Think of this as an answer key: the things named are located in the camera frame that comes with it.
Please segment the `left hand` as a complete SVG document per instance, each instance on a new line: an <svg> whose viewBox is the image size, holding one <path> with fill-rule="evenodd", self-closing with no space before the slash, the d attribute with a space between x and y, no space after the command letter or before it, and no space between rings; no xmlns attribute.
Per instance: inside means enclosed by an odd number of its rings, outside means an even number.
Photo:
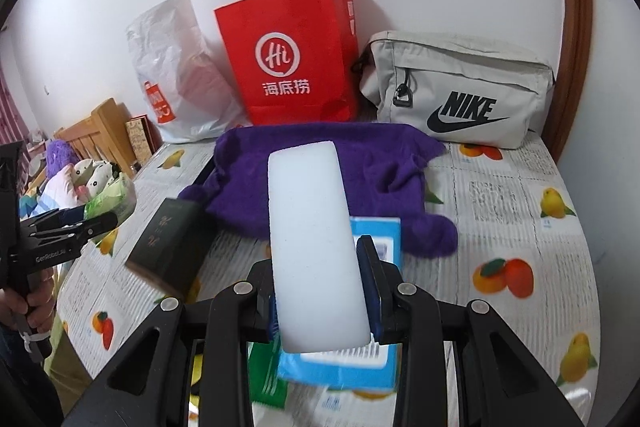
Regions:
<svg viewBox="0 0 640 427"><path fill-rule="evenodd" d="M40 272L40 283L26 298L18 295L11 288L0 291L1 324L16 329L14 314L24 315L31 329L38 333L47 333L52 329L54 321L54 270L45 269Z"/></svg>

